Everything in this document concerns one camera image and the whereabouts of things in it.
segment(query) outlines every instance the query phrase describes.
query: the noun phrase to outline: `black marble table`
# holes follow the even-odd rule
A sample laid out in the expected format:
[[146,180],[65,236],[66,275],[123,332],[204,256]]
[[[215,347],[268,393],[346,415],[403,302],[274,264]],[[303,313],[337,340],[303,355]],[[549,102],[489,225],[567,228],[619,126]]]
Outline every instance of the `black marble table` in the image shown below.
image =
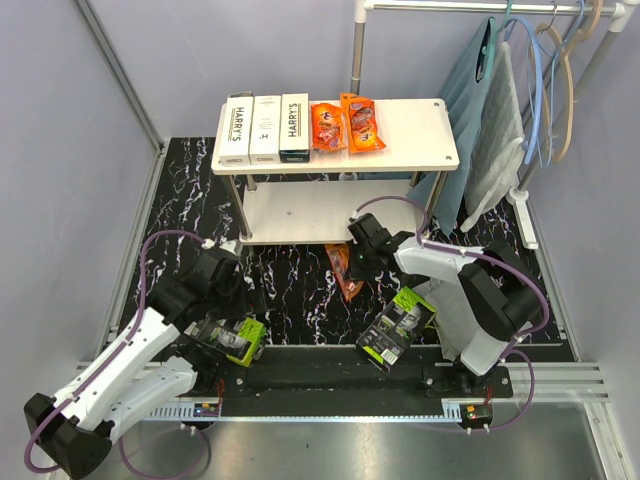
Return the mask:
[[[237,222],[220,177],[211,172],[214,138],[174,138],[158,184],[146,235],[164,229],[196,232],[216,242],[238,238]],[[264,175],[257,181],[334,180],[337,175]],[[244,191],[242,180],[236,180]],[[487,245],[493,239],[505,239],[514,247],[531,271],[543,283],[536,256],[520,241],[511,206],[503,201],[480,218],[464,234],[456,230],[450,238],[436,230],[436,241],[453,245]],[[267,312],[258,315],[268,328],[268,341],[277,345],[353,344],[400,287],[398,275],[386,272],[376,282],[365,284],[350,303],[341,294],[322,245],[285,245],[254,247],[253,259],[243,269],[248,290],[264,289]],[[147,256],[148,285],[162,274],[188,266],[196,257],[192,241],[175,236],[159,239]],[[135,313],[139,295],[139,271],[129,287],[121,325]],[[422,343],[437,343],[429,331]],[[533,335],[534,344],[561,343],[552,317],[547,328]]]

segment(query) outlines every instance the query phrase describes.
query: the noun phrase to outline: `clothing rack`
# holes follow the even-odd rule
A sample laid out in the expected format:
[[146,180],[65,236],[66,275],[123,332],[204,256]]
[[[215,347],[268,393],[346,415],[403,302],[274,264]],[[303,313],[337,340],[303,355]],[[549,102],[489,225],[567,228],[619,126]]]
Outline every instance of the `clothing rack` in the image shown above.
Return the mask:
[[[601,17],[611,19],[607,33],[600,41],[598,48],[594,52],[582,76],[578,80],[574,88],[574,102],[577,102],[590,84],[594,74],[602,64],[607,53],[611,49],[618,35],[624,30],[629,22],[634,10],[640,4],[640,0],[623,0],[612,5],[602,8]],[[364,28],[367,22],[367,12],[371,10],[412,10],[426,12],[458,12],[458,13],[498,13],[507,14],[508,6],[506,3],[480,3],[480,2],[453,2],[438,0],[355,0],[355,31],[353,41],[353,61],[351,66],[351,93],[360,93],[360,80],[362,73],[362,52],[364,50]],[[584,9],[585,18],[593,11],[593,6],[588,5]],[[521,15],[546,15],[546,16],[572,16],[571,24],[564,32],[563,40],[566,40],[571,26],[577,21],[580,15],[580,6],[578,5],[558,5],[557,3],[549,3],[547,5],[535,4],[513,4],[510,9],[511,14]],[[544,85],[548,86],[551,76],[551,63],[547,64],[544,71]],[[531,121],[531,105],[528,103],[523,109],[523,127],[528,127]],[[560,113],[557,118],[561,118],[564,112]],[[534,156],[528,170],[525,172],[520,184],[509,192],[509,201],[513,204],[518,217],[518,225],[523,236],[523,242],[528,248],[537,248],[537,241],[529,213],[526,207],[526,200],[529,197],[527,187],[536,172],[540,169],[540,162]],[[418,180],[418,173],[414,174],[411,183],[415,185]],[[434,182],[433,190],[427,202],[426,210],[429,218],[433,213],[433,209],[438,201],[442,187],[446,180],[446,173],[437,174]]]

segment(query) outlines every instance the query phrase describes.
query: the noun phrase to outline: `shelf top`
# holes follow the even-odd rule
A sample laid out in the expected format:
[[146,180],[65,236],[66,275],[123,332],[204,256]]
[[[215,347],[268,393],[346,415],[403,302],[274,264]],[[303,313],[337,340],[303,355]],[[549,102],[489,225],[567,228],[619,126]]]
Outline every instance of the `shelf top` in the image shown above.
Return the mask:
[[[443,100],[421,98],[375,102],[378,134],[387,144],[387,148],[383,150],[358,154],[350,154],[348,150],[333,153],[311,150],[311,160],[308,163],[221,165],[216,142],[211,168],[216,175],[428,172],[458,168],[460,160]],[[340,105],[338,101],[327,103]],[[226,104],[220,110],[220,119],[224,118],[225,109]],[[218,124],[216,137],[221,135],[222,123],[220,121]]]

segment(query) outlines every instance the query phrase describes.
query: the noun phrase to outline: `blue cloth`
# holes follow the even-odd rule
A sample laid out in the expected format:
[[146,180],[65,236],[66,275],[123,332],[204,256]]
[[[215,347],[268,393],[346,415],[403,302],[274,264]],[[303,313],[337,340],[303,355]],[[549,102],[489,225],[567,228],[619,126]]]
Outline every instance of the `blue cloth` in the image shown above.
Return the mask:
[[[449,108],[449,121],[460,158],[458,169],[447,173],[445,184],[434,210],[440,228],[446,235],[453,232],[469,177],[471,153],[480,133],[482,109],[489,91],[497,35],[498,28],[495,19],[490,17],[483,20],[471,43],[449,73],[439,95]],[[482,55],[481,62],[478,61],[480,55]],[[482,65],[481,75],[478,75],[480,70],[478,64]],[[410,174],[406,173],[363,175],[363,178],[366,179],[409,177]],[[407,197],[421,205],[426,205],[435,178],[436,174],[433,172],[426,175],[409,192]]]

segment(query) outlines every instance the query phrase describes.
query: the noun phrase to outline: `white shelf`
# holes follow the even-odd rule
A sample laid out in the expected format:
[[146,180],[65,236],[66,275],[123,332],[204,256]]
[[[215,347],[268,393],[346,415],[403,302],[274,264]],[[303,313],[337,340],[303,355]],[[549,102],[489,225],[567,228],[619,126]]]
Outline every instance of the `white shelf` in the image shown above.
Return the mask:
[[[339,105],[337,101],[329,103]],[[225,109],[226,104],[222,106],[220,118],[224,118]],[[211,168],[216,175],[428,172],[458,168],[460,161],[443,100],[376,100],[376,120],[380,138],[387,144],[384,150],[355,155],[348,150],[328,154],[312,150],[309,163],[227,166],[220,164],[216,142]],[[219,122],[217,138],[221,127]]]
[[[245,191],[243,208],[252,237],[248,245],[342,243],[351,240],[347,230],[356,207],[381,195],[406,196],[407,180],[358,180],[354,182],[259,183]],[[415,232],[422,214],[405,202],[385,200],[367,207],[394,235]]]

